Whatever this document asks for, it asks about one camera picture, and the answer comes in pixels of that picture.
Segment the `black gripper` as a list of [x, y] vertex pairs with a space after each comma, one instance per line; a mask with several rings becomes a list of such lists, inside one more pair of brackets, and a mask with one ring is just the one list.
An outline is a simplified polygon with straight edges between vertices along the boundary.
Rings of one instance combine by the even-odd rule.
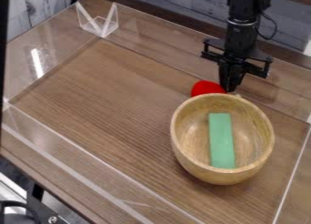
[[225, 39], [206, 38], [202, 57], [219, 65], [221, 85], [234, 92], [246, 74], [267, 78], [274, 58], [257, 46], [261, 19], [227, 19]]

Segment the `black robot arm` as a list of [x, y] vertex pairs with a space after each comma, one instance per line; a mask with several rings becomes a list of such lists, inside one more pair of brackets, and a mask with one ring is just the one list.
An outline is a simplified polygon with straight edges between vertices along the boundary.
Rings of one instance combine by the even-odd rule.
[[245, 75], [267, 78], [274, 58], [257, 46], [262, 34], [262, 17], [271, 0], [227, 0], [229, 17], [225, 39], [205, 39], [202, 57], [218, 63], [219, 82], [226, 92], [234, 92]]

